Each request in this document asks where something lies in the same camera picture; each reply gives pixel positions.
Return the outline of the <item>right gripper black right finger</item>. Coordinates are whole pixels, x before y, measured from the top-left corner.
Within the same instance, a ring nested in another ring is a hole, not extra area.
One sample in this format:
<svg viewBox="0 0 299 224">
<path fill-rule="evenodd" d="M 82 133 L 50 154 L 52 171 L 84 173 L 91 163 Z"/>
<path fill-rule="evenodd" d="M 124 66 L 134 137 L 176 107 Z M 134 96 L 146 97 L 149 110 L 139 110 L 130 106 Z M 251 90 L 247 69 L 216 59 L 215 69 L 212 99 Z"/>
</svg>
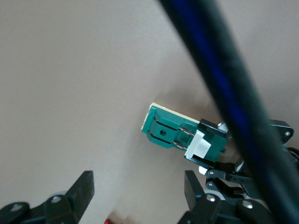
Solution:
<svg viewBox="0 0 299 224">
<path fill-rule="evenodd" d="M 233 203 L 215 194 L 204 192 L 195 173 L 185 171 L 184 194 L 189 210 L 180 224 L 274 224 L 271 212 L 251 199 L 237 199 Z"/>
</svg>

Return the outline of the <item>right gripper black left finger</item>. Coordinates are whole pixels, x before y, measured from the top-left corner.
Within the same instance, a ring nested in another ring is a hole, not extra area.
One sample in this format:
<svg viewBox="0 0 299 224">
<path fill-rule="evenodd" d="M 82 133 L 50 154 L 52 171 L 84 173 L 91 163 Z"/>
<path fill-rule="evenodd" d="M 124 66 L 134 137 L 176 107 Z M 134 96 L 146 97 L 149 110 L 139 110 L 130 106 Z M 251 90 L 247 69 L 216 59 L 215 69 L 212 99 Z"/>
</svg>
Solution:
<svg viewBox="0 0 299 224">
<path fill-rule="evenodd" d="M 56 194 L 31 208 L 13 202 L 0 209 L 2 224 L 78 224 L 94 196 L 93 171 L 84 171 L 65 194 Z"/>
</svg>

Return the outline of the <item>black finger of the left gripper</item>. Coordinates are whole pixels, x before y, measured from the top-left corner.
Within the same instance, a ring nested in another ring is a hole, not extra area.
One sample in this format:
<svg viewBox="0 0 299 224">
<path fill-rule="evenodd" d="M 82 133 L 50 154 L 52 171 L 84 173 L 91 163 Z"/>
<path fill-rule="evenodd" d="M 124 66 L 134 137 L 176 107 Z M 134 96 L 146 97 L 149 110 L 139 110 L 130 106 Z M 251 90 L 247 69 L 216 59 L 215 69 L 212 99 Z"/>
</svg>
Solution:
<svg viewBox="0 0 299 224">
<path fill-rule="evenodd" d="M 205 134 L 205 140 L 226 139 L 227 133 L 218 128 L 218 126 L 206 119 L 201 119 L 198 124 L 198 130 Z"/>
<path fill-rule="evenodd" d="M 208 189 L 220 192 L 225 198 L 261 198 L 252 175 L 236 171 L 236 164 L 211 162 L 196 155 L 185 158 L 199 166 Z"/>
</svg>

